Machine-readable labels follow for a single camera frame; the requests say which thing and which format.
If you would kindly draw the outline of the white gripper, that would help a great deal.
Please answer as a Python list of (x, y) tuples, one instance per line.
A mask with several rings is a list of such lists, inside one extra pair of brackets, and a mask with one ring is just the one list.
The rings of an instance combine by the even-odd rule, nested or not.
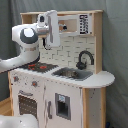
[(51, 10), (47, 12), (49, 34), (46, 37), (46, 48), (59, 47), (60, 46), (60, 36), (59, 28), (61, 31), (66, 31), (67, 26), (59, 24), (58, 16), (56, 10)]

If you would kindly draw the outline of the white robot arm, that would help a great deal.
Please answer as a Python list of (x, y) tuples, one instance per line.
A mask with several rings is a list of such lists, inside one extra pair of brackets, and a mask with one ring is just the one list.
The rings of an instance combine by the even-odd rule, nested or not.
[[(20, 54), (7, 60), (0, 59), (0, 73), (36, 62), (40, 57), (38, 41), (40, 35), (46, 37), (46, 49), (60, 46), (56, 10), (39, 14), (36, 23), (17, 25), (12, 28), (12, 40), (20, 46)], [(39, 124), (31, 114), (21, 116), (0, 115), (0, 128), (39, 128)]]

